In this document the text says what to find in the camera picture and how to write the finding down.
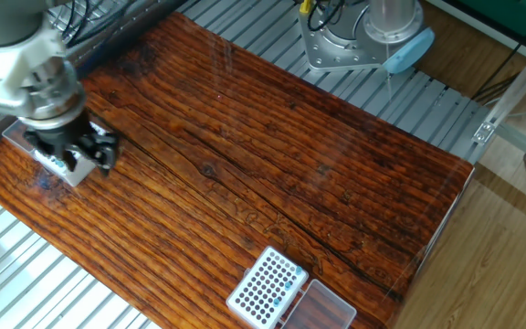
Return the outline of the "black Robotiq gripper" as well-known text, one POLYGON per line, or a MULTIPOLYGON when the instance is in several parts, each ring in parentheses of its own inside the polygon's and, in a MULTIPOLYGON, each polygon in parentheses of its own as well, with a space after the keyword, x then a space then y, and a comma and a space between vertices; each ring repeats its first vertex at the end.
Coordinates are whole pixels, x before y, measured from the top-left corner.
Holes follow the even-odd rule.
POLYGON ((90 133, 87 113, 55 129, 26 130, 24 139, 45 156, 62 158, 62 146, 78 143, 79 152, 95 164, 104 176, 116 165, 119 155, 119 136, 114 133, 90 133))

